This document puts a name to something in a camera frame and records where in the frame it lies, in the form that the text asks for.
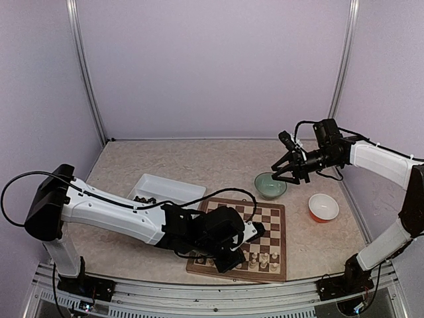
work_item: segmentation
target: table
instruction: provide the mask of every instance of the table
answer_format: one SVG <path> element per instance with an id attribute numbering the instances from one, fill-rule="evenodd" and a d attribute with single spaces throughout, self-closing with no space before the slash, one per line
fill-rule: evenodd
<path id="1" fill-rule="evenodd" d="M 304 141 L 304 148 L 317 148 Z M 109 142 L 88 184 L 126 197 L 144 173 L 205 186 L 208 193 L 224 187 L 256 192 L 253 180 L 286 152 L 278 140 L 152 140 Z M 311 219 L 307 202 L 314 193 L 336 199 L 339 216 L 330 223 Z M 221 197 L 244 199 L 242 193 Z M 347 258 L 364 248 L 364 240 L 338 182 L 311 174 L 311 183 L 288 185 L 273 203 L 286 206 L 287 277 L 298 280 L 342 272 Z M 175 284 L 245 284 L 186 273 L 186 260 L 170 250 L 89 225 L 69 224 L 86 270 L 119 278 Z"/>

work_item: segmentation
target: wooden chessboard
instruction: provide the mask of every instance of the wooden chessboard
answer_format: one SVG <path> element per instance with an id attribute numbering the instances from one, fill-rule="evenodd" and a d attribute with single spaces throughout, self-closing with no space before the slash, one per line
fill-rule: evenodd
<path id="1" fill-rule="evenodd" d="M 223 205 L 236 209 L 245 221 L 253 212 L 253 203 L 251 202 L 219 197 L 204 201 L 199 209 L 208 213 Z M 244 254 L 246 262 L 242 263 L 241 268 L 234 268 L 225 274 L 220 274 L 212 260 L 205 262 L 203 259 L 189 259 L 186 267 L 187 272 L 252 282 L 284 282 L 286 280 L 286 214 L 284 213 L 284 205 L 258 203 L 253 221 L 262 222 L 266 232 L 263 237 L 242 244 L 241 249 L 246 251 Z M 261 268 L 260 264 L 256 264 L 253 268 L 249 266 L 254 253 L 258 254 L 258 263 L 264 259 L 264 254 L 268 253 L 269 262 L 265 268 Z M 272 258 L 273 253 L 278 254 L 277 259 Z M 270 268 L 273 263 L 278 265 L 275 270 Z"/>

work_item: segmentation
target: table surface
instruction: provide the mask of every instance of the table surface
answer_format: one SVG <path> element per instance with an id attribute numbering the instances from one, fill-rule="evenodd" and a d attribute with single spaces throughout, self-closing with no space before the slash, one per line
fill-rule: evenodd
<path id="1" fill-rule="evenodd" d="M 307 150 L 315 142 L 303 142 Z M 224 187 L 256 192 L 253 180 L 285 153 L 277 140 L 161 140 L 109 142 L 87 183 L 126 197 L 143 174 L 153 174 L 207 188 Z M 339 216 L 316 223 L 309 216 L 308 199 L 326 193 L 336 199 Z M 220 197 L 244 199 L 242 193 Z M 311 183 L 288 185 L 275 201 L 286 206 L 287 278 L 297 280 L 342 272 L 347 258 L 364 248 L 364 240 L 338 182 L 311 174 Z M 188 274 L 187 260 L 170 250 L 89 225 L 69 224 L 77 251 L 88 272 L 119 278 L 177 284 L 245 284 L 222 278 Z"/>

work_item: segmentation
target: wall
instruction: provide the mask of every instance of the wall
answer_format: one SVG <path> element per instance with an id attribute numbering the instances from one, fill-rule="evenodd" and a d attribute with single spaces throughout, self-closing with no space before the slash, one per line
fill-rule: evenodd
<path id="1" fill-rule="evenodd" d="M 63 162 L 85 178 L 100 153 L 80 79 L 65 1 L 0 1 L 0 187 Z M 22 223 L 42 178 L 13 185 L 5 206 Z M 0 316 L 18 317 L 40 242 L 0 217 Z"/>
<path id="2" fill-rule="evenodd" d="M 337 114 L 341 127 L 390 148 L 424 157 L 424 2 L 362 0 L 346 83 Z M 357 168 L 346 183 L 373 238 L 397 217 L 404 192 Z M 424 241 L 394 262 L 411 316 L 424 317 Z"/>
<path id="3" fill-rule="evenodd" d="M 108 135 L 276 138 L 302 119 L 325 118 L 349 4 L 79 1 Z"/>

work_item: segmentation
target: glass bowl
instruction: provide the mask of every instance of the glass bowl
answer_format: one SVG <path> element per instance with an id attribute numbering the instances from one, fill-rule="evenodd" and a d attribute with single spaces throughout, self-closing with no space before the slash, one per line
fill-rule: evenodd
<path id="1" fill-rule="evenodd" d="M 272 179 L 271 172 L 264 172 L 254 180 L 256 190 L 265 200 L 275 200 L 287 190 L 287 183 Z"/>

